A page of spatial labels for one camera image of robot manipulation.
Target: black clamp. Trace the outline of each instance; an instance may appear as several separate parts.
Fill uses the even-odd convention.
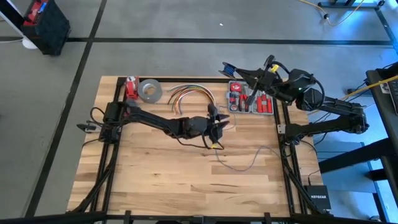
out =
[[[262,224],[272,224],[271,214],[269,212],[264,212],[264,222]]]
[[[131,211],[126,210],[124,212],[123,224],[132,224],[132,220],[130,221]]]

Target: roll of duct tape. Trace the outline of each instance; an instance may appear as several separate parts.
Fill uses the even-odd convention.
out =
[[[160,83],[154,79],[144,80],[138,86],[138,95],[145,103],[156,103],[162,94]]]

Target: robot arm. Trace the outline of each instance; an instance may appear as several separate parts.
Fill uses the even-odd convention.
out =
[[[208,105],[207,118],[196,116],[193,118],[166,119],[140,109],[132,100],[127,100],[126,103],[110,102],[104,112],[103,124],[100,124],[99,141],[110,144],[116,143],[120,137],[120,127],[137,122],[162,130],[174,139],[192,139],[201,136],[205,144],[203,147],[212,149],[205,141],[205,136],[209,136],[213,144],[217,143],[223,149],[218,140],[223,136],[223,128],[229,123],[229,121],[222,120],[228,117],[229,115],[219,114],[214,105]],[[77,126],[82,130],[88,128],[84,124]]]
[[[285,144],[298,144],[306,135],[332,131],[361,134],[369,127],[366,123],[363,107],[360,104],[325,96],[322,84],[312,74],[299,69],[288,71],[284,65],[274,61],[273,55],[268,57],[263,69],[243,70],[225,62],[223,65],[225,68],[220,71],[223,75],[235,79],[233,73],[236,72],[253,90],[252,95],[246,101],[248,105],[253,103],[257,91],[263,91],[287,105],[295,102],[296,107],[300,110],[322,110],[340,115],[337,119],[316,124],[281,126],[279,133],[284,134]],[[283,81],[276,72],[278,67],[289,75],[286,81]],[[315,84],[319,85],[322,92],[311,88]]]

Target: wooden table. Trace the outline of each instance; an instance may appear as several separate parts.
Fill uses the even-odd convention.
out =
[[[102,77],[95,106],[105,110],[113,99],[116,80],[117,77]],[[156,104],[138,101],[139,106],[165,118],[178,118],[167,105],[171,95],[167,90],[178,84],[162,83],[162,98]],[[200,84],[213,92],[218,106],[226,106],[227,83]],[[182,103],[183,116],[206,116],[207,104],[203,95],[187,95]],[[282,109],[279,111],[283,120]],[[221,108],[221,112],[228,114],[225,108]],[[294,106],[289,107],[289,113],[292,123],[308,123],[305,112]],[[272,217],[289,217],[282,165],[277,156],[279,145],[274,116],[235,114],[235,117],[236,124],[231,115],[231,123],[225,127],[227,130],[220,141],[225,146],[224,151],[219,151],[224,163],[244,169],[259,147],[273,150],[261,149],[253,167],[246,172],[220,164],[214,150],[182,146],[162,131],[143,124],[126,125],[108,213],[122,215],[125,210],[131,210],[132,215],[262,217],[264,212],[269,212]],[[95,118],[101,120],[102,114],[95,113]],[[86,141],[97,137],[98,133],[87,134]],[[312,143],[312,138],[305,140]],[[201,138],[182,141],[203,145]],[[75,208],[94,185],[102,145],[96,141],[83,148],[68,210]],[[306,184],[308,175],[319,169],[317,157],[307,144],[300,144],[296,149],[303,184]],[[319,172],[311,175],[311,182],[322,184]],[[294,185],[292,189],[296,212],[299,212]],[[99,197],[100,205],[103,192]]]

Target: tool kit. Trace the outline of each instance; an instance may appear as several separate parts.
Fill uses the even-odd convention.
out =
[[[258,91],[252,105],[247,105],[246,100],[252,93],[246,82],[229,81],[226,98],[228,100],[228,110],[232,113],[254,113],[271,115],[274,114],[272,97]]]

